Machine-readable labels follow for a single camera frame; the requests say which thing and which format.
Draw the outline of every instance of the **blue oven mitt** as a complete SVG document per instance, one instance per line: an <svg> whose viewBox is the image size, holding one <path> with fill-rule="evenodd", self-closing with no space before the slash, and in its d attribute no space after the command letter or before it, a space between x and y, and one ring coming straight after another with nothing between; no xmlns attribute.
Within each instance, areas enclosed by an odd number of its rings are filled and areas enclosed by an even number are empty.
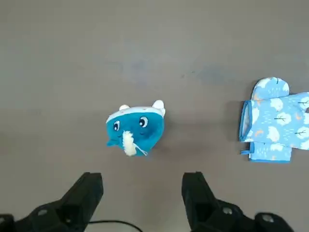
<svg viewBox="0 0 309 232"><path fill-rule="evenodd" d="M289 162L292 147L309 150L309 93L289 95L288 84L276 77L260 80L252 100L245 101L239 140L251 161Z"/></svg>
<svg viewBox="0 0 309 232"><path fill-rule="evenodd" d="M106 121L107 146L117 145L128 156L146 156L163 134L164 114L161 100L150 107L120 106Z"/></svg>

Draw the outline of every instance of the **plush toy eye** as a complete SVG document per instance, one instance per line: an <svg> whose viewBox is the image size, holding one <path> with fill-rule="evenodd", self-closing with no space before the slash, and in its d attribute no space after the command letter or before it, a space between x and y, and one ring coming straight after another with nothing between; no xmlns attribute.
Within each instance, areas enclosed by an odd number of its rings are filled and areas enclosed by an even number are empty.
<svg viewBox="0 0 309 232"><path fill-rule="evenodd" d="M140 118L140 126L141 127L146 127L148 125L148 118L146 117L141 117Z"/></svg>
<svg viewBox="0 0 309 232"><path fill-rule="evenodd" d="M120 128L120 121L115 121L114 122L114 130L119 131L119 128Z"/></svg>

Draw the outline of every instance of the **gray table surface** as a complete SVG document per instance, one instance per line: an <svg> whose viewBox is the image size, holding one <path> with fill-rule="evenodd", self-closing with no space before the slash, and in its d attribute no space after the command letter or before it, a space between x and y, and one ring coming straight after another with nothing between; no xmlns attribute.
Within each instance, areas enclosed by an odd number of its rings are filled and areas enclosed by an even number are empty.
<svg viewBox="0 0 309 232"><path fill-rule="evenodd" d="M187 232L182 174L202 171L248 216L272 211L308 231L309 152L250 163L237 139L258 79L309 91L308 11L306 0L1 0L0 212L24 217L101 172L94 219ZM106 147L109 114L157 99L166 130L149 157Z"/></svg>

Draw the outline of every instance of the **stuffed toy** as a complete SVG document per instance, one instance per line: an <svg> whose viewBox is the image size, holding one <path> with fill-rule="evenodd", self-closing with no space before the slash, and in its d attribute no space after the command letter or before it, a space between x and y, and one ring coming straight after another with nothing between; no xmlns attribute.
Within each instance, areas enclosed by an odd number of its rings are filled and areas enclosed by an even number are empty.
<svg viewBox="0 0 309 232"><path fill-rule="evenodd" d="M147 156L164 131L165 108L161 100L150 107L122 105L110 115L107 146L119 146L128 156Z"/></svg>
<svg viewBox="0 0 309 232"><path fill-rule="evenodd" d="M309 150L309 92L290 95L276 77L260 80L242 109L239 140L250 142L249 160L289 162L292 148Z"/></svg>

